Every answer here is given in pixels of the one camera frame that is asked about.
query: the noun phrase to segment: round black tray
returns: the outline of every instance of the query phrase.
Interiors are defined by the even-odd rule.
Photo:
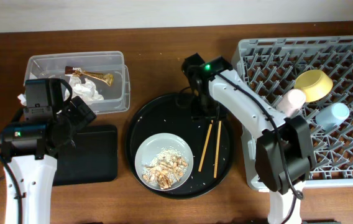
[[[213,125],[203,168],[201,172],[198,172],[209,122],[204,120],[193,122],[190,108],[180,108],[175,104],[176,96],[176,93],[160,96],[147,103],[135,114],[126,137],[126,157],[136,179],[150,191],[167,198],[193,198],[215,188],[229,172],[233,161],[233,132],[229,122],[222,121],[218,172],[215,179],[214,160],[218,125]],[[135,170],[135,154],[139,146],[148,137],[158,133],[171,133],[181,137],[189,144],[194,156],[191,176],[183,185],[174,190],[159,191],[147,187],[139,179]]]

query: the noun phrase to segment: wooden chopstick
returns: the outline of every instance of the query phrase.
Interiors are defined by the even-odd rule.
[[[209,126],[208,126],[206,142],[204,143],[204,149],[203,149],[203,153],[201,155],[201,160],[200,160],[199,172],[201,172],[201,168],[203,167],[204,156],[206,155],[208,139],[209,139],[209,136],[211,135],[211,128],[212,127],[213,127],[213,121],[211,121],[211,124],[209,124]]]
[[[220,143],[220,140],[221,140],[221,126],[222,126],[222,121],[219,121],[218,122],[218,136],[216,138],[214,178],[216,178],[216,174],[217,174],[217,171],[218,171],[218,155],[219,155],[219,143]]]

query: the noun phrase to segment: black mat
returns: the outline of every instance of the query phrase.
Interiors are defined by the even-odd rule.
[[[147,189],[168,198],[192,198],[203,195],[219,184],[228,173],[233,157],[234,143],[232,128],[227,120],[222,121],[221,143],[219,147],[218,176],[214,176],[214,160],[218,125],[208,143],[203,169],[198,172],[201,153],[208,130],[208,121],[193,122],[190,108],[180,108],[175,104],[177,94],[161,96],[140,109],[132,119],[126,137],[126,157],[132,173],[144,186],[135,171],[135,154],[148,137],[158,133],[171,133],[184,139],[194,155],[191,177],[179,188],[169,191]]]
[[[112,181],[117,177],[117,128],[90,126],[58,154],[53,186]]]

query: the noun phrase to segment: wooden table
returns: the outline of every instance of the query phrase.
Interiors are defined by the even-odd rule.
[[[134,113],[149,100],[188,86],[180,67],[199,52],[205,60],[231,59],[241,39],[353,35],[353,22],[244,26],[123,29],[0,34],[0,130],[19,105],[29,57],[66,52],[120,50],[129,67],[131,107],[125,113],[98,116],[94,124],[114,124],[119,132],[119,173],[113,182],[54,187],[51,223],[236,223],[266,218],[268,194],[251,190],[245,180],[235,124],[237,156],[225,180],[210,193],[191,200],[159,197],[141,186],[124,157],[124,136]],[[353,188],[306,189],[303,220],[335,219],[353,223]],[[0,223],[6,185],[0,181]]]

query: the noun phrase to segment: light blue cup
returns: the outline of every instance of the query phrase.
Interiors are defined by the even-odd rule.
[[[339,126],[349,116],[349,108],[344,103],[333,103],[324,108],[316,115],[316,123],[320,124],[324,130],[330,130],[334,126]]]

